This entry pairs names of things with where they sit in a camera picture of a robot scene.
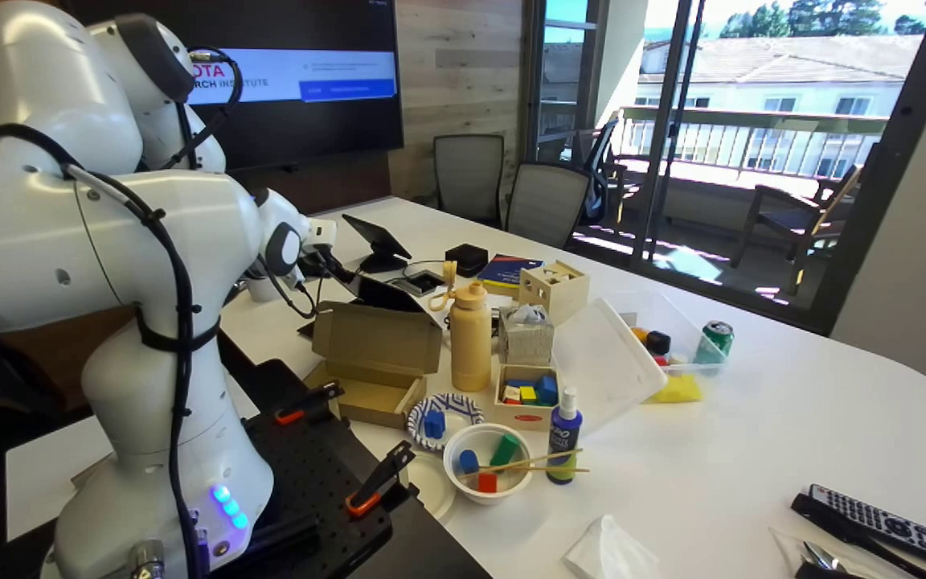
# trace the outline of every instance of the green can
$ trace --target green can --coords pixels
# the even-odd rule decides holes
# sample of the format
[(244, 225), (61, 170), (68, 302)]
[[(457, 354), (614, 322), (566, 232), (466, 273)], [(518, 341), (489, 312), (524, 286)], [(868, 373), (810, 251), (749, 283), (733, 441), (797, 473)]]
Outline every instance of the green can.
[(733, 328), (727, 322), (707, 322), (695, 347), (695, 363), (723, 363), (730, 347)]

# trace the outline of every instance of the paper bowl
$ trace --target paper bowl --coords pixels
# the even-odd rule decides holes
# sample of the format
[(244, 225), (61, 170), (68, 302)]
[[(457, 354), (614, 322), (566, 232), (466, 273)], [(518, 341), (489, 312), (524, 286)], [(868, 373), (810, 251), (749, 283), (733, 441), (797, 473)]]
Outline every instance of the paper bowl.
[(495, 473), (495, 492), (479, 492), (476, 476), (460, 470), (463, 450), (473, 450), (479, 466), (489, 466), (502, 437), (518, 441), (514, 460), (534, 457), (521, 431), (495, 421), (469, 425), (444, 444), (440, 454), (444, 476), (457, 486), (460, 495), (466, 495), (476, 505), (495, 505), (502, 499), (511, 499), (531, 483), (531, 466), (511, 466)]

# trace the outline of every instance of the white table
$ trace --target white table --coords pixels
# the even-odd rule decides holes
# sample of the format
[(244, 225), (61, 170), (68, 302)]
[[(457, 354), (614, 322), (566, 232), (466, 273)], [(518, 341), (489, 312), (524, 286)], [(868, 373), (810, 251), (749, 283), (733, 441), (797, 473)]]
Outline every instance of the white table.
[[(492, 576), (572, 576), (563, 553), (601, 515), (614, 515), (656, 553), (662, 576), (791, 576), (772, 528), (807, 483), (926, 524), (926, 376), (916, 370), (405, 199), (341, 212), (386, 225), (415, 261), (440, 261), (463, 241), (563, 257), (592, 277), (592, 296), (621, 312), (646, 312), (649, 322), (653, 312), (669, 312), (691, 328), (723, 318), (736, 328), (733, 357), (704, 376), (704, 402), (633, 405), (588, 431), (588, 476), (572, 486), (537, 476), (524, 495), (495, 508), (457, 499), (444, 524)], [(341, 222), (334, 254), (350, 264), (367, 244)], [(296, 335), (299, 325), (283, 302), (248, 296), (222, 322), (251, 360), (280, 357), (302, 376), (318, 357)], [(447, 386), (447, 363), (431, 383)], [(354, 431), (379, 457), (402, 437), (376, 425)], [(32, 486), (29, 476), (13, 479), (10, 473), (10, 492)]]

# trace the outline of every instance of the yellow bottle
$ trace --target yellow bottle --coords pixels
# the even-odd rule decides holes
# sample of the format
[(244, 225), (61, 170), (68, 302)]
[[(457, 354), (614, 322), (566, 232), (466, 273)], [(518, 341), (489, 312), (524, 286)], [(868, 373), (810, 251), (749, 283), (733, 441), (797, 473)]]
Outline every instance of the yellow bottle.
[(450, 367), (460, 392), (482, 392), (492, 386), (492, 315), (482, 283), (460, 286), (450, 309)]

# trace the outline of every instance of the bottle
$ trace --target bottle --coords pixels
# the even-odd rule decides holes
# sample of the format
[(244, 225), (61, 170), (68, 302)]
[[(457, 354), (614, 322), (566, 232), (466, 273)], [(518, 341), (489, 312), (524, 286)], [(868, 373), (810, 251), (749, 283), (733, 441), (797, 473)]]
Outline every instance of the bottle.
[(579, 434), (582, 434), (582, 412), (576, 405), (576, 392), (563, 389), (559, 405), (553, 409), (553, 431), (550, 431), (550, 454), (566, 454), (566, 457), (550, 457), (547, 476), (556, 486), (572, 483), (579, 473)]
[(482, 392), (492, 386), (492, 315), (486, 286), (469, 283), (453, 293), (450, 309), (450, 367), (460, 392)]

